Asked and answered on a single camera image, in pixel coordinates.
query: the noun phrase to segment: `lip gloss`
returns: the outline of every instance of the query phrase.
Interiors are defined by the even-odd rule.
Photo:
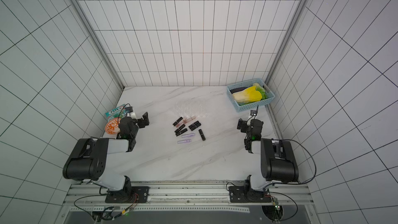
[[[177,141],[177,144],[189,143],[191,141],[192,141],[191,139],[184,139],[184,140]]]

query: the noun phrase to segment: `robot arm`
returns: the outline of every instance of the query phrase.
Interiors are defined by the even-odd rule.
[[[106,167],[108,154],[131,152],[136,144],[139,128],[149,125],[148,113],[137,120],[124,117],[120,120],[117,139],[81,138],[77,141],[62,174],[66,179],[76,181],[91,180],[108,189],[108,198],[116,201],[129,201],[133,194],[130,179]]]

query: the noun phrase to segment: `white tiled wall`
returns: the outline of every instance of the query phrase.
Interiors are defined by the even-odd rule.
[[[321,223],[395,223],[398,0],[309,0],[269,83]],[[300,178],[314,164],[293,144]]]
[[[53,223],[121,91],[68,0],[0,0],[0,223]]]
[[[79,0],[126,86],[266,78],[299,0]]]

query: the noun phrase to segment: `metal bracket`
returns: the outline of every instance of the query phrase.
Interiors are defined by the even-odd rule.
[[[131,187],[132,194],[138,194],[137,203],[146,203],[148,200],[149,187]],[[107,194],[105,198],[105,203],[134,203],[135,197],[132,197],[129,201],[123,201],[123,199],[113,198],[111,194]]]
[[[234,203],[272,202],[270,197],[264,197],[262,194],[251,194],[254,191],[245,192],[244,186],[230,186],[228,190],[229,200]]]

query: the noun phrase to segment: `black cable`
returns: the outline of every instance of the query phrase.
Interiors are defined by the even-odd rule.
[[[127,105],[129,105],[129,106],[131,107],[131,105],[130,105],[129,103],[125,104],[125,105],[122,107],[122,109],[120,110],[119,115],[117,116],[117,118],[120,118],[120,114],[122,113],[123,109],[126,109],[126,106],[127,106]]]
[[[102,189],[102,186],[99,187],[99,194],[100,194],[100,195],[107,195],[107,193],[102,194],[102,193],[101,193],[101,189]]]
[[[315,164],[315,160],[314,160],[314,158],[312,157],[311,153],[309,153],[308,150],[307,150],[301,143],[299,143],[299,142],[297,142],[296,140],[293,140],[293,139],[272,139],[272,140],[275,140],[275,141],[293,141],[293,142],[298,143],[298,145],[301,146],[301,147],[308,153],[308,155],[310,155],[312,161],[314,162],[315,172],[314,172],[314,175],[312,176],[312,178],[310,178],[310,179],[308,179],[308,180],[306,180],[306,181],[304,181],[304,182],[302,182],[302,183],[300,183],[300,182],[299,182],[299,183],[278,183],[278,182],[276,182],[276,183],[274,183],[274,182],[268,183],[265,187],[263,187],[263,190],[264,190],[264,191],[265,191],[265,189],[266,189],[268,186],[270,186],[270,185],[272,185],[272,186],[274,186],[275,184],[299,185],[299,184],[306,184],[306,183],[309,183],[309,182],[311,182],[312,180],[314,180],[314,178],[315,178],[315,176],[316,176],[316,164]]]
[[[281,195],[284,195],[284,196],[286,196],[287,198],[289,198],[289,199],[291,199],[290,197],[288,197],[287,195],[285,195],[285,194],[282,194],[282,193],[278,193],[278,192],[271,192],[271,191],[269,191],[269,193],[273,193],[273,194],[281,194]],[[298,212],[298,210],[299,210],[299,207],[297,206],[297,203],[293,200],[293,199],[291,199],[295,204],[296,204],[296,212],[291,216],[291,217],[289,217],[289,218],[286,218],[286,219],[284,219],[284,220],[288,220],[288,219],[291,219],[291,218],[293,218],[293,216],[295,216],[296,214],[297,214],[297,212]]]
[[[232,184],[232,185],[234,185],[235,187],[237,187],[237,186],[236,186],[235,184],[233,184],[232,182],[227,182],[226,185],[225,185],[225,189],[226,189],[228,192],[229,192],[229,190],[226,188],[226,186],[227,186],[229,183]]]
[[[100,196],[101,196],[101,195],[87,195],[87,196],[85,196],[85,197],[80,197],[80,198],[76,199],[76,200],[73,202],[73,205],[75,205],[75,207],[77,207],[78,209],[81,209],[82,211],[86,212],[88,215],[90,215],[90,217],[93,219],[93,221],[96,221],[96,220],[94,219],[94,217],[93,217],[92,214],[90,214],[88,211],[82,209],[81,207],[77,206],[77,205],[76,205],[76,202],[77,202],[78,200],[83,199],[83,198],[86,198],[86,197],[100,197]]]

